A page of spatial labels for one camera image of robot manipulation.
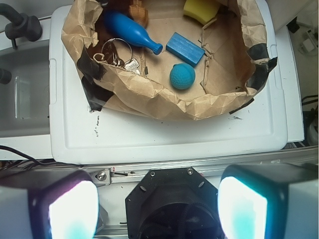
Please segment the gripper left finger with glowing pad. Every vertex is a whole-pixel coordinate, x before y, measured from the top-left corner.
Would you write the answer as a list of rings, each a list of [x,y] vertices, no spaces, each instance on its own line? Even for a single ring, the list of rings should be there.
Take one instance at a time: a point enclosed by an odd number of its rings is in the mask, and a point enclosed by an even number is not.
[[[98,216],[98,190],[84,170],[0,174],[2,239],[91,239]]]

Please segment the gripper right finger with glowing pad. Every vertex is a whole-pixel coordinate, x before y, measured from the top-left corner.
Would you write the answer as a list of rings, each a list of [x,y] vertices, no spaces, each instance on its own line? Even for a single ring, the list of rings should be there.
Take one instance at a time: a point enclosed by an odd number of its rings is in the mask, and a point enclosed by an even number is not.
[[[316,164],[232,164],[218,188],[218,213],[228,239],[317,239]]]

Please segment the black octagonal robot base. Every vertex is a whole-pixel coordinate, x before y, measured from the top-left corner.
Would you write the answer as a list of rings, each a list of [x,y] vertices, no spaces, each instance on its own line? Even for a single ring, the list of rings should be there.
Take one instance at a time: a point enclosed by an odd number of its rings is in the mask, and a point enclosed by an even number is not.
[[[149,171],[125,199],[130,239],[223,239],[218,190],[192,167]]]

